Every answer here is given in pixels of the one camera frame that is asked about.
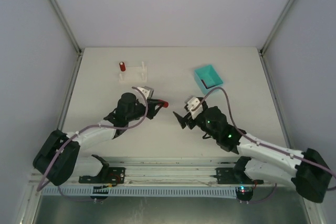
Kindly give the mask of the red large spring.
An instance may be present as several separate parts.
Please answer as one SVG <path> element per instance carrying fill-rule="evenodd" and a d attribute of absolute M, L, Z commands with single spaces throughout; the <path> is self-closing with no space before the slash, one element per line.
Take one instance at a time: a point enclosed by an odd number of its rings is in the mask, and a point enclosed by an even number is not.
<path fill-rule="evenodd" d="M 169 103 L 168 102 L 166 102 L 166 101 L 161 101 L 162 103 L 163 103 L 163 107 L 164 108 L 167 108 L 168 106 L 169 106 Z"/>
<path fill-rule="evenodd" d="M 125 72 L 126 71 L 126 66 L 124 62 L 119 62 L 119 67 L 120 67 L 120 71 L 121 72 Z"/>

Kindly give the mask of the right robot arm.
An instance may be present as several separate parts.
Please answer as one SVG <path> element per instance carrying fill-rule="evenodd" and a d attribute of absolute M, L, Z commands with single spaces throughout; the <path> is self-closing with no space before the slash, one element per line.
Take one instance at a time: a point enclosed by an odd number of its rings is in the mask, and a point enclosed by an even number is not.
<path fill-rule="evenodd" d="M 292 187 L 303 198 L 322 203 L 332 175 L 323 157 L 306 151 L 280 147 L 260 140 L 235 124 L 229 124 L 217 106 L 208 107 L 200 97 L 191 97 L 184 116 L 174 112 L 182 129 L 198 127 L 204 139 L 213 139 L 224 151 L 239 155 L 234 167 L 236 180 L 263 180 Z"/>

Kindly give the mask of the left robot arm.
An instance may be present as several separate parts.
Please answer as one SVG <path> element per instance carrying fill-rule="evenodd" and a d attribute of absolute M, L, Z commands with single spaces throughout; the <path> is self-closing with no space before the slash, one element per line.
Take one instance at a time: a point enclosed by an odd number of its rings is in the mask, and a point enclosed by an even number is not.
<path fill-rule="evenodd" d="M 121 174 L 114 172 L 105 159 L 97 154 L 84 156 L 83 151 L 114 140 L 131 129 L 130 122 L 140 124 L 146 118 L 151 120 L 161 108 L 169 105 L 166 101 L 153 99 L 150 90 L 137 88 L 137 91 L 144 102 L 127 92 L 122 94 L 117 107 L 99 123 L 76 132 L 52 131 L 33 160 L 33 167 L 43 175 L 39 188 L 48 183 L 60 186 L 72 177 L 79 177 L 79 182 L 84 184 L 116 186 L 122 183 Z"/>

